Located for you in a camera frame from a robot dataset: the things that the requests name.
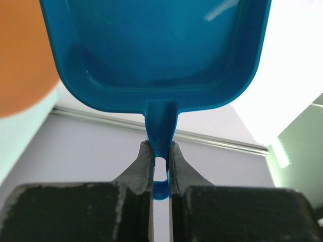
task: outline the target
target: white wall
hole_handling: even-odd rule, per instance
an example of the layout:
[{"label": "white wall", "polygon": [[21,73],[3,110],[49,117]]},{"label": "white wall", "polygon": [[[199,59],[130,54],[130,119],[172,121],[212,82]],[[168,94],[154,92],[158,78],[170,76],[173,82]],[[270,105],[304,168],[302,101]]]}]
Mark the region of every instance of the white wall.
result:
[{"label": "white wall", "polygon": [[265,146],[323,92],[322,0],[272,0],[257,73],[230,103]]},{"label": "white wall", "polygon": [[[0,187],[0,207],[23,183],[113,180],[137,157],[145,138],[144,133],[51,115]],[[178,143],[187,161],[215,185],[274,186],[264,157]],[[154,217],[155,241],[168,241],[167,200],[155,202]]]}]

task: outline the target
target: blurry orange object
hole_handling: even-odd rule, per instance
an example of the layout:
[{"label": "blurry orange object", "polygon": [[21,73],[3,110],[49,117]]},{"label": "blurry orange object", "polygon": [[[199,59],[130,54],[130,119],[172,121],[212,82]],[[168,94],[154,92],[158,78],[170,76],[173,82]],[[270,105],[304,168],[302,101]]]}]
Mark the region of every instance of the blurry orange object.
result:
[{"label": "blurry orange object", "polygon": [[0,0],[0,117],[36,104],[58,81],[39,0]]}]

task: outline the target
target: background wall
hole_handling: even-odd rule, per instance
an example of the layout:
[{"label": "background wall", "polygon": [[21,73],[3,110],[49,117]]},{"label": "background wall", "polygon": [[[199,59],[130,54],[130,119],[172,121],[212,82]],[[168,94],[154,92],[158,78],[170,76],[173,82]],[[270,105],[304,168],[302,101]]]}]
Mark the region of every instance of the background wall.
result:
[{"label": "background wall", "polygon": [[0,185],[45,121],[57,98],[57,91],[53,90],[28,110],[0,118]]},{"label": "background wall", "polygon": [[[145,133],[50,115],[0,187],[0,207],[23,183],[113,180],[137,157],[145,139]],[[274,186],[262,156],[177,142],[187,161],[215,185]],[[158,165],[155,175],[165,170]],[[169,240],[168,206],[168,200],[154,204],[156,242]]]},{"label": "background wall", "polygon": [[290,164],[280,167],[280,155],[269,147],[267,159],[275,185],[302,192],[314,208],[322,206],[323,106],[310,105],[279,135],[279,139]]}]

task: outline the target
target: blue plastic scoop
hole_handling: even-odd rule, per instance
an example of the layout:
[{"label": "blue plastic scoop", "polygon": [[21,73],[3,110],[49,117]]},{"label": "blue plastic scoop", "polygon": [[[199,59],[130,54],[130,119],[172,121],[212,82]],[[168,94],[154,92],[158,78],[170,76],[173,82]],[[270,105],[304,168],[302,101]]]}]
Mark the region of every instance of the blue plastic scoop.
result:
[{"label": "blue plastic scoop", "polygon": [[[168,160],[181,112],[223,106],[258,67],[270,0],[40,0],[62,82],[106,112],[141,113]],[[168,196],[168,181],[154,198]]]}]

